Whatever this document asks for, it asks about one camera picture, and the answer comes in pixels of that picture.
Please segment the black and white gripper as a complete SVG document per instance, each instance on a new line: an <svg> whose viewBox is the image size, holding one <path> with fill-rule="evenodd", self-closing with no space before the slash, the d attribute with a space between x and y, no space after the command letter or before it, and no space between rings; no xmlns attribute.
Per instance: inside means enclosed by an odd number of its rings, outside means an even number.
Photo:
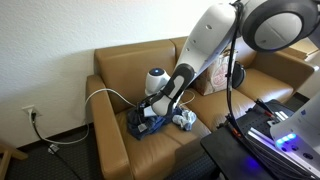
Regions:
<svg viewBox="0 0 320 180"><path fill-rule="evenodd" d="M151 106L151 98L150 97L146 97L145 99L143 99L139 103L138 110L144 117L156 116L156 113L153 111L152 106Z"/></svg>

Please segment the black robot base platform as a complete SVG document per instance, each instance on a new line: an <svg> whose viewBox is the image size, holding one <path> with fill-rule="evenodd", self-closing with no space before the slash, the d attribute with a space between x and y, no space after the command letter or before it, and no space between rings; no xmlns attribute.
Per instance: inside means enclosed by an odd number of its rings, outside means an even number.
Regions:
<svg viewBox="0 0 320 180"><path fill-rule="evenodd" d="M255 104L201 140L218 172L227 180L319 180L319 97L295 112L275 100L264 103L279 123Z"/></svg>

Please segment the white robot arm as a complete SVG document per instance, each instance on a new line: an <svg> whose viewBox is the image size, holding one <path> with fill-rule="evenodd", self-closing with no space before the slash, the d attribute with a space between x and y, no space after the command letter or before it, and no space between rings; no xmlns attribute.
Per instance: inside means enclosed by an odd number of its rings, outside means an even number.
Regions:
<svg viewBox="0 0 320 180"><path fill-rule="evenodd" d="M318 43L319 0L232 0L210 6L188 36L173 74L153 69L146 84L146 117L170 115L184 90L232 40L241 37L253 50L272 52L303 38Z"/></svg>

